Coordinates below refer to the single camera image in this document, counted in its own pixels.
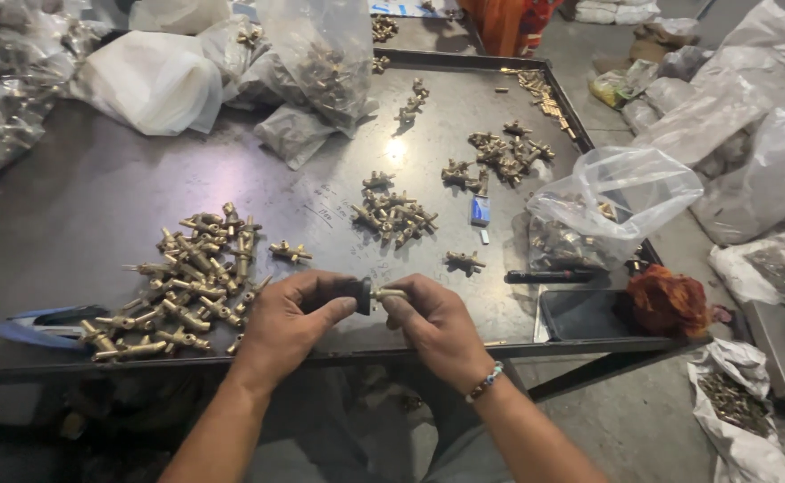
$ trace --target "bracelet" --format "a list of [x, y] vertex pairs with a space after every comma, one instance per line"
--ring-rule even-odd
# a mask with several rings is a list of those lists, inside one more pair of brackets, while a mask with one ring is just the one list
[[494, 384], [494, 381], [498, 376], [502, 374], [502, 362], [495, 361], [494, 362], [494, 372], [488, 374], [485, 377], [485, 380], [480, 382], [478, 386], [474, 390], [472, 390], [468, 395], [464, 396], [464, 401], [467, 401], [469, 404], [473, 404], [479, 396], [485, 394], [485, 391], [488, 390]]

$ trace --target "jeans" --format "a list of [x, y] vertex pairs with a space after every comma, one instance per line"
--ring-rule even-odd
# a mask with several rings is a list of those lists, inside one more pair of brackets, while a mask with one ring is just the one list
[[[390, 378], [428, 405], [437, 446], [423, 483], [512, 481], [481, 420], [460, 394], [424, 366], [389, 369]], [[389, 483], [368, 471], [368, 457], [348, 428], [350, 390], [342, 369], [299, 369], [273, 392], [247, 481]]]

